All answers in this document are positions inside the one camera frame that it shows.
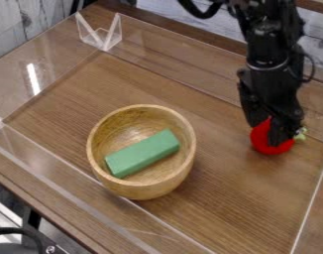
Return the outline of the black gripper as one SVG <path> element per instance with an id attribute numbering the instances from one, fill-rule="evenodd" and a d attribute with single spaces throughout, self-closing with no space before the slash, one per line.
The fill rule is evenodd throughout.
<path id="1" fill-rule="evenodd" d="M 277 147 L 292 139 L 303 129 L 303 109 L 296 93 L 301 85 L 303 65 L 259 71 L 248 67 L 237 70 L 239 95 L 244 118 L 249 127 L 257 126 L 268 117 L 267 144 Z"/>

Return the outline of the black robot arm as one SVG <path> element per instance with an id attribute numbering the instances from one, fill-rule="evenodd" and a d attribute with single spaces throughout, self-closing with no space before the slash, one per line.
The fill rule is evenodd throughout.
<path id="1" fill-rule="evenodd" d="M 307 81 L 299 45 L 304 22 L 293 0 L 243 0 L 233 9 L 245 40 L 241 109 L 249 126 L 269 122 L 264 144 L 276 147 L 297 134 L 304 117 L 296 97 Z"/>

